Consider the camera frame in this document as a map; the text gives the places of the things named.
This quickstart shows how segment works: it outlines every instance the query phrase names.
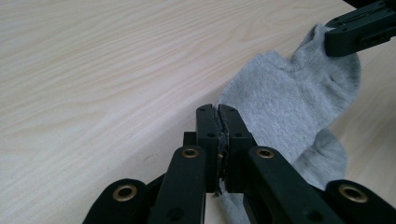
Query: gray sock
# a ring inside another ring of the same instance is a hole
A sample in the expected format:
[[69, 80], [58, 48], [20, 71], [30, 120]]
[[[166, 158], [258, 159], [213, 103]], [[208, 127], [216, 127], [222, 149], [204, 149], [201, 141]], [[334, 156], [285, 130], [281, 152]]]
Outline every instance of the gray sock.
[[[290, 61], [274, 51], [257, 55], [218, 100], [238, 109], [260, 146], [280, 151], [308, 183], [320, 189], [344, 176], [345, 151], [325, 128], [350, 105], [360, 83], [356, 54], [326, 56], [327, 30], [317, 25]], [[230, 223], [248, 223], [242, 198], [227, 192], [220, 197]]]
[[347, 170], [347, 154], [329, 129], [317, 134], [315, 143], [292, 164], [310, 185], [325, 189], [332, 180], [342, 179]]
[[289, 162], [314, 143], [355, 98], [360, 63], [352, 54], [326, 55], [317, 25], [291, 60], [274, 51], [257, 55], [232, 80], [218, 104], [235, 107], [260, 146], [273, 147]]
[[[315, 143], [292, 165], [309, 184], [324, 189], [329, 181], [342, 179], [347, 169], [346, 152], [328, 129], [320, 131]], [[220, 197], [228, 223], [249, 223], [243, 205], [243, 194], [223, 192]]]

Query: light wood grain surface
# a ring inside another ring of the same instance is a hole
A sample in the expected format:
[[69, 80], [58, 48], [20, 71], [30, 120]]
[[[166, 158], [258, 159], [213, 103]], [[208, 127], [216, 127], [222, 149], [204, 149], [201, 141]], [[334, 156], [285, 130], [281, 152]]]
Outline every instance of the light wood grain surface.
[[[0, 1], [0, 223], [80, 223], [110, 183], [161, 175], [195, 108], [255, 54], [291, 55], [336, 0]], [[396, 205], [396, 43], [360, 54], [332, 129], [347, 178]], [[224, 223], [219, 202], [206, 223]]]

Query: wooden table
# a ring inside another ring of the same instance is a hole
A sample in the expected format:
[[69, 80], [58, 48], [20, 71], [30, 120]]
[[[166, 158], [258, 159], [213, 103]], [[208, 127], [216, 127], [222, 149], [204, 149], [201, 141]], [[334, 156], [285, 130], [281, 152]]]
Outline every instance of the wooden table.
[[[195, 108], [255, 54], [290, 56], [338, 0], [1, 1], [0, 223], [80, 223], [110, 183], [162, 174]], [[360, 54], [332, 129], [347, 178], [396, 205], [394, 40]], [[206, 223], [223, 223], [207, 198]]]

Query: table surface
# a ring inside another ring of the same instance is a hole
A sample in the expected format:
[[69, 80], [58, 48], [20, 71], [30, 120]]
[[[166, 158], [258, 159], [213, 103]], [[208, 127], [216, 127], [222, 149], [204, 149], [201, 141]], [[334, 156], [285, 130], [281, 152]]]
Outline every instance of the table surface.
[[[338, 0], [1, 1], [0, 222], [80, 223], [122, 178], [148, 183], [241, 67], [289, 57], [353, 8]], [[394, 40], [360, 53], [361, 92], [333, 125], [347, 179], [396, 205]], [[207, 198], [206, 223], [224, 223]]]

